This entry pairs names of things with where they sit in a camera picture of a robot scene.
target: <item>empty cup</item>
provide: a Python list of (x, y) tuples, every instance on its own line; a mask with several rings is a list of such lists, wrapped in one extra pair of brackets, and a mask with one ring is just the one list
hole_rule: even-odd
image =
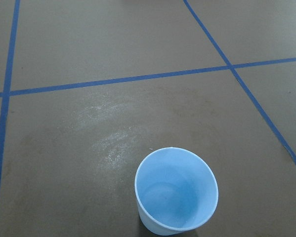
[(218, 186), (209, 166), (181, 148), (149, 154), (137, 170), (134, 189), (142, 223), (162, 236), (201, 226), (218, 203)]

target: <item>concrete floor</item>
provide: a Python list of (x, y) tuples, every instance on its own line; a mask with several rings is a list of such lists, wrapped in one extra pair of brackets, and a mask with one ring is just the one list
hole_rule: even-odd
[(177, 236), (296, 237), (296, 156), (235, 78), (296, 154), (296, 0), (18, 3), (0, 0), (0, 237), (156, 236), (134, 176), (169, 146), (219, 187)]

